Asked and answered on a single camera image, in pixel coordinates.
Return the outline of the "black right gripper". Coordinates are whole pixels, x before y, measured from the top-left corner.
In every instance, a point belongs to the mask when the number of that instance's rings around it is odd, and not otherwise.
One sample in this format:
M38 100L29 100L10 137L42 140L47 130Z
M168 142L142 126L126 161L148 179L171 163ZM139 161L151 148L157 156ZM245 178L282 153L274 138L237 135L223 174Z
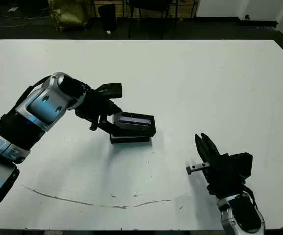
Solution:
M197 152L203 162L187 166L187 174L202 171L209 194L218 199L239 194L245 184L245 154L220 155L214 142L205 133L201 133L201 136L195 134L194 137Z

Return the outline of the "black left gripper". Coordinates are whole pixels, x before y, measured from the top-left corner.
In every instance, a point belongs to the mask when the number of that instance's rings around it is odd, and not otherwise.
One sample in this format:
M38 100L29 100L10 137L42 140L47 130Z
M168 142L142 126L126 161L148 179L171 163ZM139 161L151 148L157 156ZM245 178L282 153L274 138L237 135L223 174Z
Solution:
M99 127L112 134L112 124L102 122L107 120L107 116L122 112L122 109L111 101L112 98L122 98L122 88L89 89L83 102L75 108L75 114L91 123L91 131Z

